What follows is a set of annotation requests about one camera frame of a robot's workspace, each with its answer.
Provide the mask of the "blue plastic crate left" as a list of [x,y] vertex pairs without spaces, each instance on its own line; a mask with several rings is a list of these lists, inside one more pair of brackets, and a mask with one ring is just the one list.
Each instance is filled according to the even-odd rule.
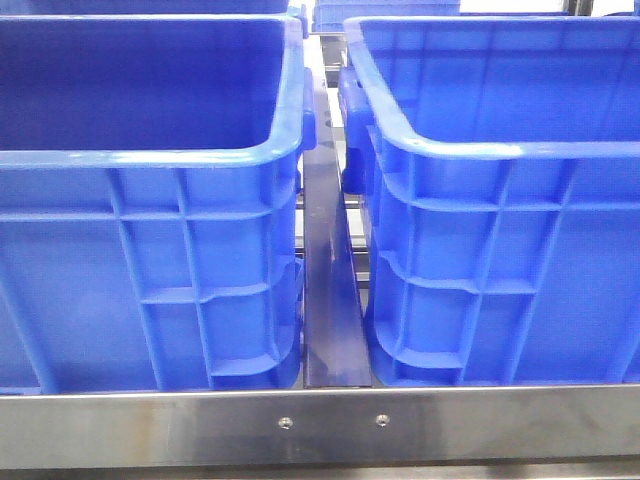
[[288,388],[298,20],[1,19],[1,391]]

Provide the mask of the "blue plastic crate right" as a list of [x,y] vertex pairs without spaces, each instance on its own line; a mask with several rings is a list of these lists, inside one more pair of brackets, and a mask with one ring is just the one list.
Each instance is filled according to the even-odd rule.
[[355,17],[365,331],[386,386],[639,379],[639,20]]

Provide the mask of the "right rail screw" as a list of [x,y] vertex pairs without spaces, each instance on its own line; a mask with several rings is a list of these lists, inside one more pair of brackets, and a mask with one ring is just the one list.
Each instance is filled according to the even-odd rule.
[[380,428],[385,428],[389,425],[390,417],[386,414],[379,414],[375,418],[375,423]]

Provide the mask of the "blue crate rear left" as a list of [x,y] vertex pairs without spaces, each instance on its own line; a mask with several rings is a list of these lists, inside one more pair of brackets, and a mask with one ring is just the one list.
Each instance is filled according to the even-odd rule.
[[265,14],[288,15],[308,37],[307,8],[302,1],[281,0],[10,0],[1,15],[124,15],[124,14]]

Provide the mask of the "rail screw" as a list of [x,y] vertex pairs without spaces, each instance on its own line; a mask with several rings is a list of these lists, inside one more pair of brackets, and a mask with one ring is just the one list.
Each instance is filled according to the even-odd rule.
[[386,414],[379,414],[375,418],[375,423],[380,428],[385,428],[389,425],[390,417]]
[[290,417],[281,417],[278,420],[278,426],[283,430],[289,430],[293,427],[293,420]]

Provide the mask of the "stainless steel front rail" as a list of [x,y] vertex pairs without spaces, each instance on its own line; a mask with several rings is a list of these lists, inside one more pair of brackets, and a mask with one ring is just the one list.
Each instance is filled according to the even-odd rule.
[[[379,414],[389,425],[375,423]],[[278,426],[290,417],[289,430]],[[6,470],[637,457],[635,385],[5,396]]]

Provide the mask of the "left rail screw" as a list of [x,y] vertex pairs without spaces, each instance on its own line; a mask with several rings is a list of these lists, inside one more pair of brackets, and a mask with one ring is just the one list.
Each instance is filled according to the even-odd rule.
[[293,427],[293,420],[290,417],[281,417],[278,420],[278,426],[283,430],[289,430]]

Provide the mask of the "blue plastic crate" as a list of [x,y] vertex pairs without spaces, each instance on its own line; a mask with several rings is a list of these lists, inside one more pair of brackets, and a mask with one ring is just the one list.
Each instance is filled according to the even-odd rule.
[[639,379],[639,20],[355,17],[365,331],[386,386]]
[[288,388],[298,20],[1,19],[1,391]]

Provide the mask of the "blue crate rear right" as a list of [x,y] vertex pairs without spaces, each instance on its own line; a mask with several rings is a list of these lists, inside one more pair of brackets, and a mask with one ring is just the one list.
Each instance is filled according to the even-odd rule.
[[456,0],[316,1],[312,30],[341,32],[346,19],[362,16],[455,16],[460,13],[460,4]]

